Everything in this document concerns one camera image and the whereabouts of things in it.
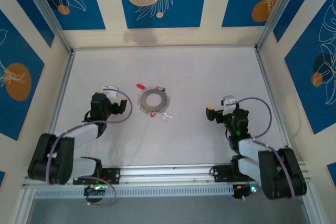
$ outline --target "gray ring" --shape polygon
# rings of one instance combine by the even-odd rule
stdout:
[[[161,97],[161,103],[158,106],[149,106],[146,102],[146,99],[149,95],[151,94],[158,94]],[[156,112],[156,111],[160,111],[161,109],[163,109],[167,103],[167,95],[164,91],[159,90],[159,89],[150,89],[145,91],[141,97],[140,97],[140,102],[142,104],[142,106],[146,109],[149,110],[151,112]]]

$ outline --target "metal washer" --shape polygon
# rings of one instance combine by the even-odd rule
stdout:
[[[161,103],[157,106],[150,106],[147,104],[146,99],[151,94],[158,94],[161,97]],[[143,92],[143,94],[139,98],[139,105],[140,109],[143,110],[146,113],[149,112],[164,112],[169,105],[169,97],[164,92],[164,90],[159,89],[158,87],[148,89]]]

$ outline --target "small red piece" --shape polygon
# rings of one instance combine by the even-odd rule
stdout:
[[[140,84],[140,83],[138,83],[136,86],[137,86],[139,89],[145,89],[145,86],[142,85],[142,84]]]

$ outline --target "cable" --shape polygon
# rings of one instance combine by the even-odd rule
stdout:
[[[239,190],[246,189],[246,188],[251,188],[251,185],[245,185],[241,188],[235,188],[235,189],[233,189],[233,191],[239,191]],[[251,198],[253,195],[258,194],[260,191],[262,191],[262,188],[259,188],[259,189],[254,190],[254,191],[250,191],[247,196],[242,196],[241,198],[239,198],[239,200],[246,201],[247,198],[248,199]]]
[[[214,177],[214,176],[215,176],[215,173],[211,173],[211,170],[213,170],[213,169],[214,169],[213,167],[210,168],[210,170],[209,170],[209,175]]]
[[[124,95],[124,96],[127,98],[127,100],[129,100],[129,102],[130,102],[131,109],[130,109],[129,114],[128,114],[124,119],[119,120],[119,121],[115,121],[115,122],[104,121],[104,120],[98,120],[98,121],[92,121],[92,122],[88,122],[88,123],[80,124],[80,125],[77,125],[76,127],[73,127],[73,128],[71,128],[71,129],[69,129],[68,131],[63,132],[62,134],[60,134],[60,135],[56,138],[56,140],[55,140],[53,146],[51,147],[51,150],[50,150],[50,153],[49,153],[49,157],[48,157],[48,161],[47,161],[47,167],[46,167],[46,182],[47,182],[48,185],[51,185],[50,180],[49,180],[50,166],[51,166],[51,159],[52,159],[52,156],[53,156],[53,154],[54,154],[54,152],[55,152],[56,146],[57,146],[58,142],[62,139],[62,137],[64,137],[65,135],[69,134],[70,132],[73,132],[73,131],[75,131],[75,130],[77,130],[77,129],[80,129],[80,128],[82,128],[82,127],[84,127],[84,126],[87,126],[87,125],[92,125],[92,124],[96,124],[96,123],[122,123],[122,122],[126,121],[126,120],[131,116],[132,111],[133,111],[133,104],[132,104],[132,101],[131,101],[131,99],[129,98],[128,95],[126,95],[124,92],[119,91],[119,90],[116,90],[116,89],[103,89],[103,90],[115,91],[115,92],[117,92],[117,93],[120,93],[120,94]]]
[[[230,142],[230,140],[229,140],[229,138],[227,136],[227,128],[226,128],[226,131],[225,131],[225,136],[226,136],[226,140],[228,140]]]
[[[103,182],[104,184],[108,185],[109,187],[111,187],[114,191],[114,197],[112,200],[110,200],[109,202],[107,203],[104,203],[104,204],[96,204],[96,203],[91,203],[89,201],[89,194],[86,195],[86,198],[85,200],[87,201],[88,205],[89,206],[96,206],[96,207],[107,207],[111,204],[113,204],[117,198],[117,191],[116,189],[114,188],[114,186],[112,186],[111,183],[109,183],[108,181],[106,181],[105,179],[102,179],[102,178],[97,178],[97,177],[92,177],[92,176],[81,176],[80,178],[85,178],[85,179],[93,179],[93,180],[98,180],[100,182]]]
[[[239,100],[239,101],[237,101],[237,102],[235,102],[235,103],[232,103],[232,104],[238,104],[238,103],[240,103],[240,102],[244,102],[244,101],[246,101],[246,100],[257,100],[257,101],[260,101],[260,102],[262,102],[264,105],[266,105],[266,107],[267,107],[267,109],[268,109],[268,112],[269,112],[269,124],[268,124],[268,126],[267,126],[267,128],[266,128],[266,130],[265,130],[264,132],[262,132],[261,134],[255,136],[255,138],[259,138],[259,137],[265,135],[265,134],[269,131],[269,129],[271,128],[271,125],[272,125],[272,110],[271,110],[271,108],[269,107],[269,105],[267,104],[267,102],[265,102],[263,99],[260,99],[260,98],[258,98],[258,97],[247,97],[247,98],[241,99],[241,100]]]

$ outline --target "purple cable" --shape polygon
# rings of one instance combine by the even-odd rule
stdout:
[[[114,191],[114,197],[113,199],[111,199],[109,202],[107,203],[104,203],[104,204],[95,204],[95,203],[91,203],[89,201],[89,194],[86,195],[86,198],[85,200],[87,201],[87,203],[90,205],[90,206],[96,206],[96,207],[107,207],[111,204],[113,204],[117,198],[117,191],[116,189],[114,188],[114,186],[112,186],[111,183],[109,183],[108,181],[106,181],[105,179],[102,179],[102,178],[96,178],[96,177],[92,177],[92,176],[81,176],[80,178],[85,178],[85,179],[93,179],[93,180],[98,180],[100,182],[103,182],[104,184],[108,185],[109,187],[111,187]]]
[[[268,109],[268,113],[269,113],[269,124],[267,126],[267,129],[262,132],[261,134],[255,136],[255,138],[259,138],[263,135],[265,135],[269,129],[271,128],[271,125],[272,125],[272,110],[271,108],[269,107],[269,105],[267,104],[267,102],[265,102],[263,99],[260,99],[260,98],[257,98],[257,97],[247,97],[247,98],[244,98],[244,99],[241,99],[239,100],[238,102],[235,102],[234,104],[237,104],[237,103],[240,103],[240,102],[243,102],[243,101],[246,101],[246,100],[257,100],[257,101],[260,101],[262,102],[264,105],[266,105],[267,109]]]
[[[267,102],[265,102],[263,99],[260,99],[260,98],[258,98],[258,97],[247,97],[247,98],[244,98],[244,99],[241,99],[241,100],[235,102],[234,104],[237,104],[237,103],[240,103],[240,102],[243,102],[243,101],[246,101],[246,100],[258,100],[258,101],[262,102],[264,105],[266,105],[266,107],[267,107],[267,109],[268,109],[268,112],[269,112],[269,124],[268,124],[268,126],[267,126],[267,128],[266,128],[266,130],[265,130],[264,132],[262,132],[261,134],[255,136],[255,137],[253,138],[253,141],[254,141],[256,144],[259,144],[259,145],[261,145],[261,146],[263,146],[263,147],[266,147],[266,148],[268,148],[268,149],[270,149],[271,151],[274,152],[275,156],[277,157],[277,159],[278,159],[278,161],[279,161],[279,163],[280,163],[280,166],[281,166],[282,170],[283,170],[284,173],[285,173],[285,176],[286,176],[286,179],[287,179],[287,181],[288,181],[289,188],[290,188],[290,192],[291,192],[291,194],[292,194],[292,199],[295,199],[295,191],[294,191],[294,187],[293,187],[293,182],[292,182],[292,180],[290,179],[289,173],[288,173],[288,171],[287,171],[287,169],[286,169],[286,166],[285,166],[284,162],[282,161],[282,159],[281,159],[279,153],[278,153],[273,147],[271,147],[271,146],[269,146],[269,145],[267,145],[267,144],[264,144],[264,143],[259,142],[259,141],[256,140],[257,138],[259,138],[259,137],[261,137],[261,136],[264,136],[264,135],[269,131],[269,129],[271,128],[271,125],[272,125],[272,110],[271,110],[271,108],[269,107],[269,105],[267,104]]]
[[[126,95],[124,92],[116,90],[116,89],[103,89],[103,90],[115,91],[117,93],[120,93],[120,94],[124,95],[127,98],[127,100],[130,102],[130,106],[131,106],[130,113],[124,119],[122,119],[120,121],[116,121],[116,122],[104,121],[104,120],[92,121],[92,122],[88,122],[88,123],[77,125],[76,127],[73,127],[71,129],[69,129],[68,131],[63,132],[62,134],[60,134],[56,138],[53,146],[51,147],[51,150],[50,150],[50,153],[49,153],[49,157],[48,157],[48,161],[47,161],[46,182],[47,182],[48,185],[51,185],[50,180],[49,180],[51,159],[52,159],[52,156],[53,156],[53,154],[55,152],[56,146],[57,146],[58,142],[61,140],[62,137],[64,137],[66,134],[69,134],[70,132],[78,130],[78,129],[80,129],[80,128],[84,127],[84,126],[87,126],[87,125],[96,124],[96,123],[122,123],[122,122],[126,121],[131,116],[132,111],[133,111],[133,104],[132,104],[132,101],[131,101],[131,99],[129,98],[128,95]]]

